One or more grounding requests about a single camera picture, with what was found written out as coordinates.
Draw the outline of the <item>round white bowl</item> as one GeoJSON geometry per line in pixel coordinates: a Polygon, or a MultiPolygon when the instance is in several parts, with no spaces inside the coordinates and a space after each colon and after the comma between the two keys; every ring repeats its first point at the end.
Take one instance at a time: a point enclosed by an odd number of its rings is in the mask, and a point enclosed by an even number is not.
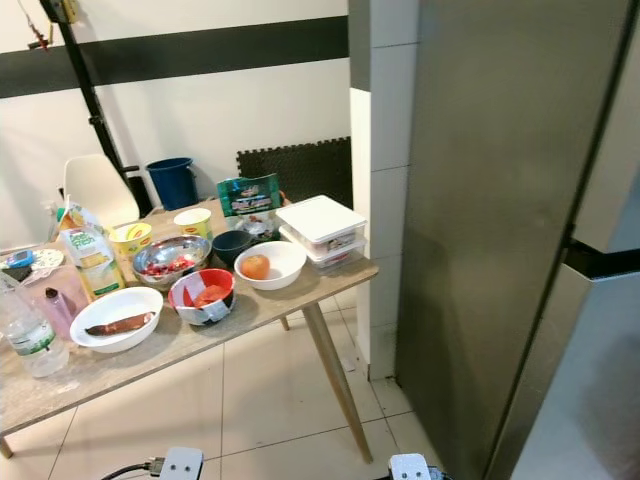
{"type": "Polygon", "coordinates": [[[287,241],[270,241],[247,248],[236,260],[236,274],[246,279],[257,291],[279,291],[291,284],[301,274],[302,266],[307,262],[307,255],[297,244],[287,241]],[[256,282],[244,278],[241,274],[243,256],[265,255],[271,261],[271,275],[265,282],[256,282]]]}

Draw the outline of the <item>Peel Fresh juice carton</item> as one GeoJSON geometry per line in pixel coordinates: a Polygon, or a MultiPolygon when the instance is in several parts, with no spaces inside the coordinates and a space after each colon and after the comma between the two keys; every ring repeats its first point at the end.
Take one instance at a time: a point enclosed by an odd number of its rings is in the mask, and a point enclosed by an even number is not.
{"type": "Polygon", "coordinates": [[[65,197],[59,239],[90,300],[127,288],[108,236],[108,229],[90,210],[65,197]]]}

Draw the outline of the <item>stainless steel bowl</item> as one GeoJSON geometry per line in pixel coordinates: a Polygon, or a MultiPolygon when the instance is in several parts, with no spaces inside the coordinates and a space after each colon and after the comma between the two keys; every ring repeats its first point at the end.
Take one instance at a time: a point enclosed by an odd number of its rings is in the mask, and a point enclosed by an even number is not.
{"type": "Polygon", "coordinates": [[[148,244],[133,257],[131,261],[133,274],[142,285],[147,285],[147,287],[157,289],[157,291],[169,291],[184,275],[205,269],[209,264],[210,250],[209,239],[201,236],[175,236],[161,239],[159,242],[148,244]],[[191,269],[182,271],[182,273],[173,273],[165,276],[148,276],[141,273],[148,262],[154,260],[166,262],[183,255],[195,257],[195,259],[198,259],[197,264],[191,269]]]}

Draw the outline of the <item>black metal stand pole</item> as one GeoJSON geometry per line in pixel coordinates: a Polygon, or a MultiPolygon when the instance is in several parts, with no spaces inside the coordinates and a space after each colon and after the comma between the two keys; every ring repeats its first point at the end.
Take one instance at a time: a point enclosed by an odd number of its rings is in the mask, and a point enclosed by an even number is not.
{"type": "Polygon", "coordinates": [[[63,47],[67,51],[70,67],[76,76],[76,83],[79,93],[81,93],[84,105],[88,111],[88,123],[91,124],[95,132],[97,141],[109,163],[113,166],[115,173],[125,182],[125,187],[131,192],[134,202],[140,207],[142,214],[150,214],[154,210],[150,196],[146,191],[143,179],[138,177],[137,166],[127,166],[122,161],[116,143],[109,129],[108,120],[105,118],[104,110],[97,95],[96,83],[93,82],[88,69],[86,59],[84,59],[81,45],[77,41],[76,33],[72,28],[72,13],[70,13],[70,0],[37,0],[42,10],[50,22],[58,28],[63,47]]]}

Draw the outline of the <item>white oval bowl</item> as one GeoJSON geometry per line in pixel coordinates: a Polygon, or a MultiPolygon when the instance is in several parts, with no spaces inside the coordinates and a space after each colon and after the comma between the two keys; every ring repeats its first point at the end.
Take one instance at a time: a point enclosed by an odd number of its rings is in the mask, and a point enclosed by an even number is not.
{"type": "Polygon", "coordinates": [[[150,287],[131,287],[123,291],[105,294],[79,311],[70,325],[70,340],[79,347],[99,353],[118,353],[136,347],[145,340],[159,325],[160,312],[163,311],[163,297],[159,291],[150,287]],[[136,332],[95,337],[84,333],[88,326],[113,323],[123,317],[138,314],[154,314],[150,323],[136,332]]]}

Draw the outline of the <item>white plastic shell chair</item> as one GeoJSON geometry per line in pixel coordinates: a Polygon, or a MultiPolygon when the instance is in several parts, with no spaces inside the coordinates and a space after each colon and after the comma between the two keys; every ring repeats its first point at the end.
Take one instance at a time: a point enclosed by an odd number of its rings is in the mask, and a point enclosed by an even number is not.
{"type": "Polygon", "coordinates": [[[102,227],[120,227],[141,219],[140,206],[105,155],[65,161],[63,188],[65,196],[95,215],[102,227]]]}

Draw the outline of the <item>red dried chilies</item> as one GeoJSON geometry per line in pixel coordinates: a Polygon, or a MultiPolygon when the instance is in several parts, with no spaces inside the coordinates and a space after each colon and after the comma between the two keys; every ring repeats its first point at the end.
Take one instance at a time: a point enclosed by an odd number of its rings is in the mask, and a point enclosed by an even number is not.
{"type": "Polygon", "coordinates": [[[141,273],[148,276],[165,276],[173,273],[182,273],[184,270],[193,268],[197,262],[198,259],[189,255],[179,256],[177,259],[166,262],[154,260],[152,262],[148,262],[141,273]]]}

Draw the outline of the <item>dark blue plastic bucket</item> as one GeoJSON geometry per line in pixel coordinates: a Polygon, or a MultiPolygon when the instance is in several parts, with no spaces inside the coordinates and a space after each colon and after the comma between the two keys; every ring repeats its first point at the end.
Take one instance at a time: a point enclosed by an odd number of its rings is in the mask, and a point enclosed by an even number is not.
{"type": "Polygon", "coordinates": [[[192,164],[191,157],[169,157],[146,166],[145,170],[165,210],[177,211],[197,204],[192,164]]]}

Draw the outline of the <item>light wooden dining table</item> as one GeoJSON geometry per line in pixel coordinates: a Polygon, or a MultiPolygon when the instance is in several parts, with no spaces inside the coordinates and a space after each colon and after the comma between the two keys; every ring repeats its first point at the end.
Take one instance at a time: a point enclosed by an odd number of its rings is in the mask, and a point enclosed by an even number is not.
{"type": "Polygon", "coordinates": [[[362,460],[371,463],[374,457],[369,440],[320,303],[369,282],[376,274],[378,266],[374,261],[357,257],[326,273],[305,264],[292,283],[275,291],[260,291],[246,280],[237,279],[236,307],[219,323],[188,324],[179,319],[174,308],[166,306],[157,315],[154,332],[137,346],[120,353],[95,353],[74,347],[67,366],[46,378],[29,375],[12,349],[5,347],[0,353],[0,436],[6,438],[31,428],[228,340],[302,312],[358,452],[362,460]]]}

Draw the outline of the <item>black interlocking foam mat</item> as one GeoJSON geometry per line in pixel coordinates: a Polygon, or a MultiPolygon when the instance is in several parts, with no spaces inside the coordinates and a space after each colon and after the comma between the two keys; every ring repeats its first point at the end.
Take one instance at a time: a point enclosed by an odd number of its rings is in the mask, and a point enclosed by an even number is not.
{"type": "Polygon", "coordinates": [[[275,174],[289,201],[325,195],[355,207],[351,137],[239,151],[236,163],[241,177],[275,174]]]}

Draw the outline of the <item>red and white bowl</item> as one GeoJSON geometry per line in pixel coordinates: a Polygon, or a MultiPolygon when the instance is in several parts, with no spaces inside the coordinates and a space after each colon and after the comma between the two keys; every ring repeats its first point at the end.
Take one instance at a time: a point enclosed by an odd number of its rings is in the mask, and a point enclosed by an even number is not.
{"type": "Polygon", "coordinates": [[[223,320],[236,307],[236,278],[223,269],[204,269],[183,276],[170,288],[170,305],[186,323],[207,326],[223,320]],[[221,302],[211,303],[204,308],[193,308],[191,301],[207,285],[223,285],[230,293],[221,302]]]}

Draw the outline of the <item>patterned round plate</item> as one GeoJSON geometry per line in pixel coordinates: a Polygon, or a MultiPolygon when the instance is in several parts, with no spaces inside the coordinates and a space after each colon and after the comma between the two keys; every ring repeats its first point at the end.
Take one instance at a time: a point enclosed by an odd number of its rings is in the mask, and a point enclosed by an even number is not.
{"type": "Polygon", "coordinates": [[[35,255],[35,262],[31,269],[5,269],[4,260],[1,262],[3,273],[8,274],[15,282],[36,282],[49,276],[56,268],[63,265],[65,256],[60,250],[31,250],[35,255]]]}

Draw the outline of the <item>green snack bag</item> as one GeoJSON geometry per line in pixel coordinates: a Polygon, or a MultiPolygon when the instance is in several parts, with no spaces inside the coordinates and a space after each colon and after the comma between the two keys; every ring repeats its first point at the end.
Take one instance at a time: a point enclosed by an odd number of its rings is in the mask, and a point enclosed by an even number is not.
{"type": "Polygon", "coordinates": [[[276,174],[220,180],[216,191],[229,230],[243,230],[255,242],[280,239],[276,210],[284,206],[284,197],[276,174]]]}

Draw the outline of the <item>brown sweet potato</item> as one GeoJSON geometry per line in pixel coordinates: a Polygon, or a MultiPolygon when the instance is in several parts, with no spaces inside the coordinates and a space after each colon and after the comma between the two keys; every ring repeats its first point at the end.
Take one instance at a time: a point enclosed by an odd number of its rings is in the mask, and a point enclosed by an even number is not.
{"type": "Polygon", "coordinates": [[[123,319],[115,320],[113,323],[88,326],[88,328],[84,329],[84,333],[92,335],[92,337],[110,337],[110,335],[136,332],[136,330],[150,323],[152,317],[154,317],[154,314],[151,314],[151,312],[123,317],[123,319]]]}

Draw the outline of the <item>pink plastic measuring jug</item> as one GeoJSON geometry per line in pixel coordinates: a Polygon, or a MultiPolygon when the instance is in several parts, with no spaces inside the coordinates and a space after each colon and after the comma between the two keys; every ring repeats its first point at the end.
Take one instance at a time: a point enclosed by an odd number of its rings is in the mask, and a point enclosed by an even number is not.
{"type": "Polygon", "coordinates": [[[28,297],[52,324],[61,339],[70,340],[70,324],[87,305],[81,278],[73,266],[60,266],[47,271],[40,279],[26,283],[28,297]]]}

